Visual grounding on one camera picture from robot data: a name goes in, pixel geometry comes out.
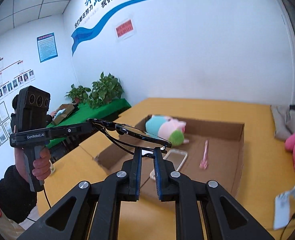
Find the left forearm dark sleeve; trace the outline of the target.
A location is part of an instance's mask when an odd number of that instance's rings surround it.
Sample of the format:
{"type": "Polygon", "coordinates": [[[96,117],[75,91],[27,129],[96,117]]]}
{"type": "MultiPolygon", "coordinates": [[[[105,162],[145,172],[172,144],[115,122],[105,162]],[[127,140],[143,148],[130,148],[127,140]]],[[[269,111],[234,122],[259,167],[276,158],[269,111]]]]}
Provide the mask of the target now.
{"type": "Polygon", "coordinates": [[[20,225],[37,204],[37,193],[19,174],[15,165],[0,180],[0,239],[18,239],[25,229],[20,225]]]}

